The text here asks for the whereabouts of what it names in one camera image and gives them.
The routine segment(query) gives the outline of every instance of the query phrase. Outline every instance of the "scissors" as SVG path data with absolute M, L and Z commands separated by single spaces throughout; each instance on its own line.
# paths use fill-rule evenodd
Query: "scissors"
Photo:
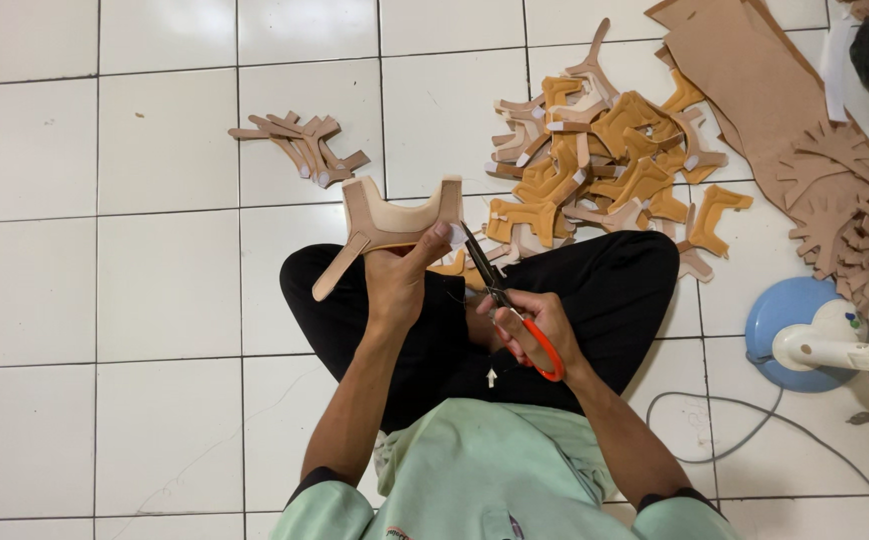
M 468 226 L 462 222 L 461 227 L 464 227 L 464 233 L 468 236 L 464 245 L 468 247 L 468 254 L 475 262 L 477 273 L 480 274 L 481 279 L 484 280 L 484 287 L 487 290 L 487 293 L 491 295 L 491 298 L 494 299 L 495 306 L 497 308 L 504 306 L 521 319 L 524 327 L 532 336 L 534 336 L 534 339 L 538 340 L 538 343 L 541 344 L 541 348 L 544 349 L 545 353 L 548 355 L 551 364 L 554 365 L 554 372 L 545 371 L 530 360 L 526 362 L 526 365 L 534 367 L 534 369 L 538 370 L 538 373 L 548 381 L 555 383 L 561 381 L 561 379 L 564 378 L 564 362 L 561 360 L 561 355 L 558 354 L 557 350 L 555 350 L 555 346 L 552 345 L 548 336 L 541 331 L 541 328 L 539 328 L 537 324 L 535 324 L 535 321 L 526 319 L 517 309 L 514 308 L 511 299 L 508 297 L 508 293 L 506 293 L 505 289 L 502 288 L 501 275 L 498 273 L 498 268 L 496 268 L 494 264 L 491 264 L 489 258 L 485 256 L 485 252 L 482 251 L 482 247 L 478 245 L 478 240 L 475 239 L 475 235 L 471 233 Z M 498 329 L 497 325 L 495 325 L 495 332 L 498 333 L 499 337 L 501 336 L 501 331 Z M 512 350 L 511 347 L 508 347 L 507 350 L 514 355 L 514 350 Z

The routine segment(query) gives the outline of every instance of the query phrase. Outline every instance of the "person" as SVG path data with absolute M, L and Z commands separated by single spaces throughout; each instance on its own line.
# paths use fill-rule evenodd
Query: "person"
M 366 253 L 323 301 L 312 285 L 341 246 L 284 262 L 284 298 L 339 385 L 272 540 L 738 538 L 619 397 L 674 293 L 675 244 L 619 231 L 504 268 L 564 363 L 551 382 L 522 365 L 552 364 L 516 314 L 492 320 L 490 296 L 426 271 L 448 238 L 439 222 L 406 254 Z M 377 515 L 355 487 L 372 455 Z M 602 511 L 615 486 L 638 510 L 631 529 Z

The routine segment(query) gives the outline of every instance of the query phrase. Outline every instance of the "green shirt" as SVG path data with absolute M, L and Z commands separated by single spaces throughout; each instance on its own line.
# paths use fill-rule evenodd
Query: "green shirt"
M 691 497 L 649 505 L 631 529 L 602 512 L 614 483 L 595 435 L 557 409 L 447 399 L 389 435 L 380 458 L 377 515 L 355 488 L 321 482 L 288 505 L 271 540 L 740 538 Z

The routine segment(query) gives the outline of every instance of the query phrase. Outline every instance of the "scissors blade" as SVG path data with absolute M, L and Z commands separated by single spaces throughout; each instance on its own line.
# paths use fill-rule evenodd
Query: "scissors blade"
M 475 235 L 471 233 L 465 222 L 461 222 L 461 227 L 464 228 L 464 233 L 468 237 L 468 241 L 465 242 L 465 245 L 468 247 L 468 255 L 475 262 L 477 273 L 484 280 L 488 291 L 494 296 L 495 291 L 501 290 L 501 276 L 498 275 L 498 271 L 491 264 L 488 256 L 485 255 L 485 251 L 482 250 L 482 246 L 478 244 L 478 240 L 475 239 Z

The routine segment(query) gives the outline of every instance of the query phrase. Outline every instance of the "leg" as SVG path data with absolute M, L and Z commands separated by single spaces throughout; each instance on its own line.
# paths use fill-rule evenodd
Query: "leg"
M 315 301 L 312 297 L 312 285 L 341 249 L 328 244 L 308 246 L 290 255 L 281 269 L 284 299 L 311 349 L 337 381 L 345 376 L 354 358 L 369 316 L 365 260 L 361 257 L 326 299 Z M 468 349 L 465 281 L 426 272 L 421 316 L 407 333 L 398 355 L 381 429 L 390 433 L 406 428 L 441 403 L 442 390 L 465 363 Z
M 527 258 L 509 267 L 504 284 L 560 296 L 585 358 L 621 394 L 652 346 L 678 269 L 678 249 L 667 236 L 621 231 Z M 581 413 L 564 383 L 517 366 L 507 350 L 493 353 L 491 362 L 499 373 L 492 401 Z

